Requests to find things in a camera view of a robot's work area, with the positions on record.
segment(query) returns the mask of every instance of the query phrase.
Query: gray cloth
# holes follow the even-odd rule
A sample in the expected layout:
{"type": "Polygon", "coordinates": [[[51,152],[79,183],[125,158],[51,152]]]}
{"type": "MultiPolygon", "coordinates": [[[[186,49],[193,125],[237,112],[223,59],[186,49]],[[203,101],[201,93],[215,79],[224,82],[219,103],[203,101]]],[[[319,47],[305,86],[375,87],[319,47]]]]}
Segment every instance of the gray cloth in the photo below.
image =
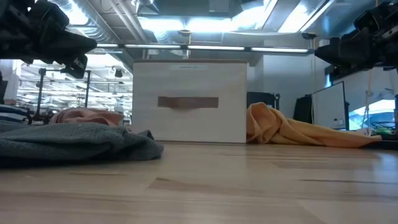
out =
{"type": "Polygon", "coordinates": [[[130,134],[125,128],[97,123],[45,126],[0,121],[0,158],[45,161],[149,160],[163,145],[150,132],[130,134]]]}

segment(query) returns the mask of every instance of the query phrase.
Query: orange towel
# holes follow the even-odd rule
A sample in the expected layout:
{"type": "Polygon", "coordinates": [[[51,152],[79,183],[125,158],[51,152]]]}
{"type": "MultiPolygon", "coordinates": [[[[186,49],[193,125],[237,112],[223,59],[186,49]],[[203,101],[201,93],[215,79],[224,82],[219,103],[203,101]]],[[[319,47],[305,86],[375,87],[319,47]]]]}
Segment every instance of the orange towel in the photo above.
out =
{"type": "Polygon", "coordinates": [[[250,105],[246,112],[247,142],[301,144],[331,147],[361,147],[380,141],[380,136],[368,137],[353,131],[331,128],[287,119],[264,103],[250,105]]]}
{"type": "Polygon", "coordinates": [[[106,110],[88,108],[70,108],[55,114],[50,124],[56,123],[99,123],[109,126],[117,126],[124,118],[123,115],[106,110]]]}

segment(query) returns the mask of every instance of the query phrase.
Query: white box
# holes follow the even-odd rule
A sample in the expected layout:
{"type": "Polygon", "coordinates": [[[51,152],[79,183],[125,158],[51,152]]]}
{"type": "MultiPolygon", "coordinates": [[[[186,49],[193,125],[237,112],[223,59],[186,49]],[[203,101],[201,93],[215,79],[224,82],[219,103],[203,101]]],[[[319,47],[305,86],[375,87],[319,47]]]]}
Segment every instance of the white box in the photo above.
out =
{"type": "Polygon", "coordinates": [[[141,60],[134,64],[133,131],[156,140],[246,142],[247,64],[231,60],[141,60]],[[216,108],[159,107],[159,97],[217,98],[216,108]]]}

